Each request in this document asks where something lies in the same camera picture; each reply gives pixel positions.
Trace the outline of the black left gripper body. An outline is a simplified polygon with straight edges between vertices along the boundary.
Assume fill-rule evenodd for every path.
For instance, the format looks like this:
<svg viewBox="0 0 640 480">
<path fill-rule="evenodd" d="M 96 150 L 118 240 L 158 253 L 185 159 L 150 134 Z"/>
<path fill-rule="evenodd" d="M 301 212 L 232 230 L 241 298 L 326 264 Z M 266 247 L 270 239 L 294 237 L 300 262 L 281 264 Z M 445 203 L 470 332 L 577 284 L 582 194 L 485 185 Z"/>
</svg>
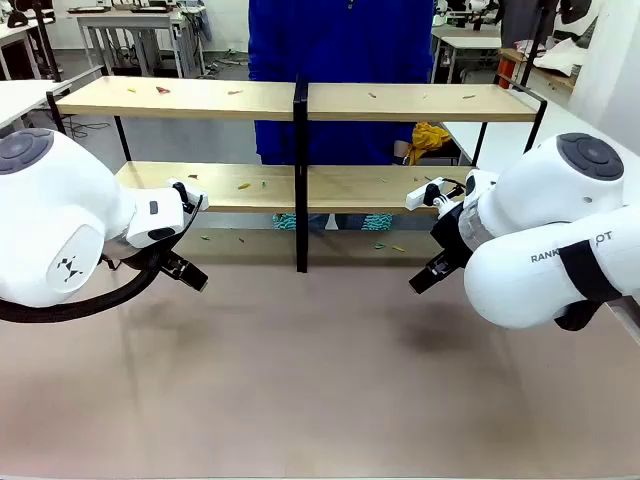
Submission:
<svg viewBox="0 0 640 480">
<path fill-rule="evenodd" d="M 173 251 L 164 252 L 160 258 L 160 269 L 168 276 L 182 276 L 189 262 Z"/>
</svg>

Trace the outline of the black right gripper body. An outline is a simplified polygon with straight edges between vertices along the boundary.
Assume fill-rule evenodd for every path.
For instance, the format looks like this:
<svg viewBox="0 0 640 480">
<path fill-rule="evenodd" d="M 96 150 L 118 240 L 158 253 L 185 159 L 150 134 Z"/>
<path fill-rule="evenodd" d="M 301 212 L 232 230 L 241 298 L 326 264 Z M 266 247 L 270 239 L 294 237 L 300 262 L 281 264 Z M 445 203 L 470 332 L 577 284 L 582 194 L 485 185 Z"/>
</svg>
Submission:
<svg viewBox="0 0 640 480">
<path fill-rule="evenodd" d="M 465 268 L 472 255 L 472 250 L 465 244 L 459 229 L 462 211 L 463 205 L 458 203 L 435 223 L 430 232 L 442 247 L 442 251 L 434 260 L 447 268 Z"/>
</svg>

